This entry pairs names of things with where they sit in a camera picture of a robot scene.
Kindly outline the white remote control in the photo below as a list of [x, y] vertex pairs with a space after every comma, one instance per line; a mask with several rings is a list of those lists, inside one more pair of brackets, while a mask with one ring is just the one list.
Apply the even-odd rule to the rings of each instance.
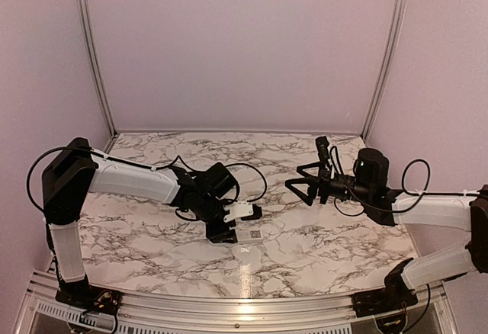
[[263, 243], [264, 236], [260, 229], [234, 229], [238, 244]]

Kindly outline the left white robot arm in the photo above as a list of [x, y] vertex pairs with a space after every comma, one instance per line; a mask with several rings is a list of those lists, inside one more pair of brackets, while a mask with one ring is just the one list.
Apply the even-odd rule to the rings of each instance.
[[78, 227], [89, 193], [131, 196], [190, 211], [205, 224], [212, 243], [237, 241], [221, 200], [236, 187], [236, 180], [220, 162], [204, 171], [143, 165], [108, 156], [91, 148], [84, 138], [50, 152], [56, 158], [41, 175], [43, 202], [34, 206], [46, 220], [59, 274], [67, 283], [66, 293], [80, 307], [90, 307], [97, 297], [94, 287], [85, 282]]

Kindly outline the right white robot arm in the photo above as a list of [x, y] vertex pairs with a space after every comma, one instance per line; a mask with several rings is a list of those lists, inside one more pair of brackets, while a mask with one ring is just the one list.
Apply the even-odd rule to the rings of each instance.
[[297, 167], [299, 178], [286, 187], [305, 204], [316, 198], [354, 201], [362, 212], [381, 226], [420, 224], [444, 226], [470, 233], [470, 241], [398, 264], [384, 279], [377, 302], [392, 310], [408, 292], [433, 281], [487, 271], [487, 189], [475, 192], [407, 191], [387, 187], [389, 160], [379, 150], [358, 152], [352, 175], [346, 175], [338, 150], [319, 148], [319, 161]]

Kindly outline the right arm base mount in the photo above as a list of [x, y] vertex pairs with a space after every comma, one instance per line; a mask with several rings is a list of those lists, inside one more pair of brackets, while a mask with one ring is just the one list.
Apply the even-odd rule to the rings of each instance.
[[357, 317], [404, 310], [418, 302], [414, 290], [405, 285], [400, 273], [386, 276], [382, 288], [352, 295], [352, 306]]

